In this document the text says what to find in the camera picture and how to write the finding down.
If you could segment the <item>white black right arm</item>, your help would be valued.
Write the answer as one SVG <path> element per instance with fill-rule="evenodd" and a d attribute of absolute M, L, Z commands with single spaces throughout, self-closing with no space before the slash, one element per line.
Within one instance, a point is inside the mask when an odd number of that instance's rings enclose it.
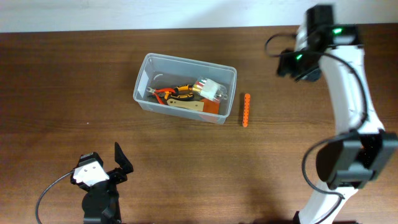
<path fill-rule="evenodd" d="M 335 135 L 311 147 L 319 181 L 294 223 L 332 223 L 346 201 L 378 178 L 397 149 L 374 109 L 364 69 L 364 47 L 354 24 L 337 24 L 333 6 L 317 4 L 292 34 L 293 49 L 279 55 L 277 74 L 295 81 L 324 77 Z"/>

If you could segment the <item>red handled small pliers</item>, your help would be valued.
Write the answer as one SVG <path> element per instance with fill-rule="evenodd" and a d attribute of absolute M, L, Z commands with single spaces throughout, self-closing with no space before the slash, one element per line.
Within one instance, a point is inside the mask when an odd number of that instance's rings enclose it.
<path fill-rule="evenodd" d="M 176 93 L 173 88 L 161 88 L 161 89 L 153 89 L 151 87 L 147 87 L 146 91 L 154 95 L 159 104 L 163 105 L 164 102 L 162 101 L 162 97 L 165 96 L 167 93 Z"/>

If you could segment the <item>orange scraper wooden handle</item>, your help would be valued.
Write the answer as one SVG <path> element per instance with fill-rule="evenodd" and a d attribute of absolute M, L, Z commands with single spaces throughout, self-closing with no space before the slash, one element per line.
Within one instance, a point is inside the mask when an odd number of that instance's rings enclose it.
<path fill-rule="evenodd" d="M 219 112 L 220 104 L 203 98 L 199 101 L 182 101 L 169 98 L 167 100 L 169 106 L 184 108 L 199 112 L 199 117 L 204 121 L 215 123 L 218 118 L 216 114 Z"/>

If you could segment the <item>orange perforated strip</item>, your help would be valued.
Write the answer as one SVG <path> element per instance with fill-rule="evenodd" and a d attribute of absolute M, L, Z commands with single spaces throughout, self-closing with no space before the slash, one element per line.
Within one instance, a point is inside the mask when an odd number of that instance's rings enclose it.
<path fill-rule="evenodd" d="M 246 128 L 249 122 L 249 110 L 250 110 L 251 95 L 246 93 L 244 95 L 244 108 L 243 108 L 243 127 Z"/>

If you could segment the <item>clear box of coloured bits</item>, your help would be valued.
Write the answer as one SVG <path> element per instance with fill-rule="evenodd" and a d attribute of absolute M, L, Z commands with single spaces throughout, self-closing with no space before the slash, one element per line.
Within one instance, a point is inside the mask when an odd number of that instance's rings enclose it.
<path fill-rule="evenodd" d="M 215 103 L 228 99 L 226 87 L 209 78 L 200 77 L 192 86 L 192 90 L 201 97 Z"/>

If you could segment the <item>orange black long-nose pliers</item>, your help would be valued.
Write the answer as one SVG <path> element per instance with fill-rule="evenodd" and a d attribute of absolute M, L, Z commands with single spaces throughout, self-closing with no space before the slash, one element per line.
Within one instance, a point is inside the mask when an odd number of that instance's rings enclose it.
<path fill-rule="evenodd" d="M 190 101 L 194 99 L 194 94 L 193 94 L 193 86 L 192 85 L 181 85 L 181 86 L 176 86 L 173 88 L 176 93 L 167 93 L 165 96 L 162 98 L 165 100 L 168 100 L 170 98 L 175 99 L 175 100 L 182 100 L 182 101 Z"/>

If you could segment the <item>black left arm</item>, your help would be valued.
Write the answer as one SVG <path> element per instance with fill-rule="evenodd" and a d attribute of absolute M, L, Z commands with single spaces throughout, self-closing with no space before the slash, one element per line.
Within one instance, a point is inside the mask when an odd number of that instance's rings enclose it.
<path fill-rule="evenodd" d="M 81 203 L 84 223 L 122 222 L 117 185 L 127 181 L 127 175 L 134 172 L 134 168 L 117 142 L 114 160 L 119 166 L 106 172 L 99 154 L 91 152 L 82 155 L 72 171 L 71 184 L 86 191 Z"/>

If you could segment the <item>clear plastic container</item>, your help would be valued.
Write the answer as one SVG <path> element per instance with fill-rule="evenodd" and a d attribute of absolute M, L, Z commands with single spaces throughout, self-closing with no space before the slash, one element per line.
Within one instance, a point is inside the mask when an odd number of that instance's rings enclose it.
<path fill-rule="evenodd" d="M 231 112 L 236 79 L 233 67 L 149 53 L 133 98 L 147 111 L 223 124 Z"/>

